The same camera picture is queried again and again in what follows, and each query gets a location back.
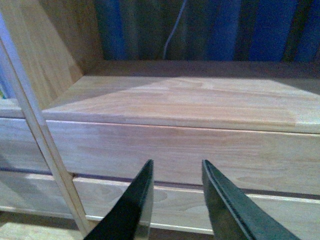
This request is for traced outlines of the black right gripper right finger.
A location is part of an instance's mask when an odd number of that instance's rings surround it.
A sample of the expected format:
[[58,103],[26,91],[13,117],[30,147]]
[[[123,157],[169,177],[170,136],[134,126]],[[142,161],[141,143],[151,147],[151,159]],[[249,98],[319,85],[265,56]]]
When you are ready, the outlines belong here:
[[201,164],[206,207],[217,240],[297,240],[208,160]]

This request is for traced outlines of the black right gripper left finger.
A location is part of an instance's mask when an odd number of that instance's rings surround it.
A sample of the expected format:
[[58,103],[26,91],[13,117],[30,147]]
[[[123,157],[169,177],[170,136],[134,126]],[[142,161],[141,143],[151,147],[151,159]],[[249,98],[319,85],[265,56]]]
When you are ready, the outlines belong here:
[[149,159],[86,240],[148,240],[154,203],[154,161]]

